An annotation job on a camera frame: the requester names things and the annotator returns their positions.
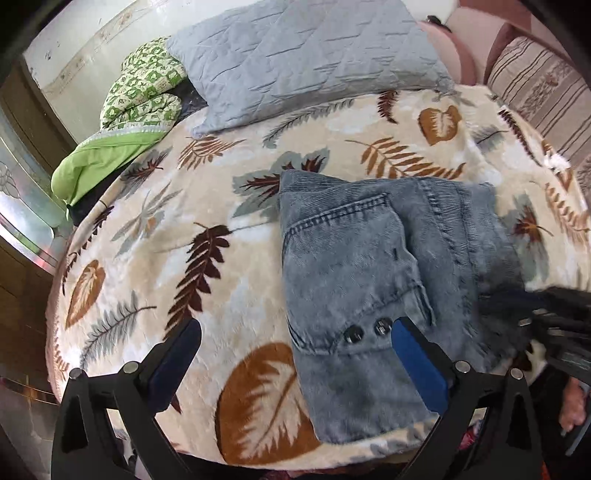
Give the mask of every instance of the finger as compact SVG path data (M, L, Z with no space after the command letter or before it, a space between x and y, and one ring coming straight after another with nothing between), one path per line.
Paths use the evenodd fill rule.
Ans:
M570 416L567 415L560 415L560 418L558 419L558 423L560 423L560 426L566 431L566 432L570 432L573 427L573 420L570 418Z

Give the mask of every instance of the blue gripper pad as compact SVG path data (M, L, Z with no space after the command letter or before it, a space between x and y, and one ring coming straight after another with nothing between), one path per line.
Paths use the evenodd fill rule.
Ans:
M423 337L419 329L416 327L415 329L415 334ZM418 394L421 395L423 403L430 411L443 415L449 402L445 377L429 360L425 350L400 319L392 325L391 335L392 347L413 381Z

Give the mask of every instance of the black fabric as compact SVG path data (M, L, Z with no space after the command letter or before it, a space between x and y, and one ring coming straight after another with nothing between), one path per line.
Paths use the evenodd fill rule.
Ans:
M192 115L207 106L207 102L198 94L188 78L184 79L175 88L166 93L176 95L181 99L181 113L178 116L175 125L185 120L189 115Z
M176 87L166 93L170 93L181 99L181 112L177 121L174 123L175 125L178 125L189 115L192 115L207 106L207 102L198 94L189 79L184 79ZM111 172L111 174L102 179L94 188L90 189L86 195L78 200L74 206L68 205L68 212L70 213L70 217L75 226L80 225L82 220L84 220L84 218L90 213L92 207L95 206L96 202L98 202L104 192L106 192L106 189L111 186L128 165L129 164L127 163Z
M68 212L75 226L80 225L86 215L90 213L92 207L100 200L104 192L111 186L111 184L123 173L129 164L116 168L104 179L102 179L95 187L91 188L86 195L76 202L74 206L68 205Z

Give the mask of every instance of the human hand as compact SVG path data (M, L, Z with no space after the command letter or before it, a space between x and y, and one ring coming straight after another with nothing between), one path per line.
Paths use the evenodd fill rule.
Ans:
M585 405L587 394L579 386L579 380L574 377L569 378L569 382L563 391L562 409L558 422L566 431L570 432L575 426L582 425L585 421Z

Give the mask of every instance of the light blue quilted pillow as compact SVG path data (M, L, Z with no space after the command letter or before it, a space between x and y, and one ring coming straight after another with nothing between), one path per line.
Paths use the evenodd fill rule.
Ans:
M453 81L401 0L264 0L167 42L209 105L193 136L390 89Z

